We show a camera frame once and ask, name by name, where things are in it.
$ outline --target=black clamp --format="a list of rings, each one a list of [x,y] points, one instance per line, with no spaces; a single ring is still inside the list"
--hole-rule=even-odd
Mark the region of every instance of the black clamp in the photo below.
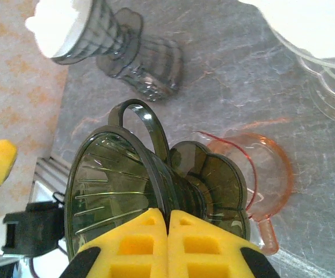
[[[34,258],[58,248],[64,237],[64,210],[58,203],[27,204],[26,210],[5,215],[4,254]]]

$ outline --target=gray marble countertop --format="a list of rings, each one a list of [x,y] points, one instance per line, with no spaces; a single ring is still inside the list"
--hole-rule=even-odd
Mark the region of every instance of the gray marble countertop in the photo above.
[[[306,73],[258,10],[235,0],[109,2],[113,10],[141,13],[145,32],[184,48],[182,89],[151,104],[170,145],[193,130],[274,139],[292,161],[295,185],[272,218],[281,249],[270,260],[281,277],[335,277],[335,122],[314,106]],[[107,123],[110,109],[136,97],[93,58],[70,66],[53,151],[71,162],[81,142]]]

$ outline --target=countertop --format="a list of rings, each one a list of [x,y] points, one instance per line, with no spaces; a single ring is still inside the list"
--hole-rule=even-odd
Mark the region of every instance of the countertop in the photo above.
[[[0,217],[24,210],[38,157],[53,144],[67,67],[38,50],[24,26],[32,1],[0,1],[0,139],[17,147],[17,160],[0,187]]]
[[[272,218],[281,249],[270,260],[281,277],[335,277],[335,122],[314,106],[306,73],[259,11],[235,0],[109,3],[114,11],[127,6],[141,13],[145,32],[184,48],[179,94],[151,104],[170,145],[193,130],[274,139],[292,161],[295,185]],[[54,151],[71,162],[81,142],[107,123],[110,109],[136,97],[97,69],[94,58],[70,66]]]

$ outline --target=pitcher handle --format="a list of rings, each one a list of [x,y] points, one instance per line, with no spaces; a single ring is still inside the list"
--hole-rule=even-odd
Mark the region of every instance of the pitcher handle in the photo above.
[[[260,236],[264,242],[264,246],[261,248],[263,254],[267,256],[276,254],[279,246],[271,220],[269,218],[266,218],[258,222],[258,227],[260,231]]]
[[[123,127],[123,115],[127,108],[137,114],[146,126],[156,155],[168,166],[171,166],[168,139],[166,139],[161,122],[153,110],[143,101],[132,99],[113,107],[108,116],[108,124]]]

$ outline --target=black cable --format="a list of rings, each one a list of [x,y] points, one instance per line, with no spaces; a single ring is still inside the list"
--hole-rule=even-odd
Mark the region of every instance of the black cable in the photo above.
[[[53,193],[53,199],[55,199],[58,203],[62,204],[64,206],[64,197],[65,195],[59,191],[56,191]]]
[[[34,259],[33,259],[33,258],[28,259],[28,266],[29,266],[29,268],[30,268],[31,276],[32,276],[33,278],[40,278],[40,277],[37,275],[36,271],[35,271],[35,267],[34,267]]]
[[[58,249],[59,249],[59,251],[61,251],[64,255],[68,255],[67,254],[67,252],[62,248],[62,247],[60,247],[59,245],[58,245]]]

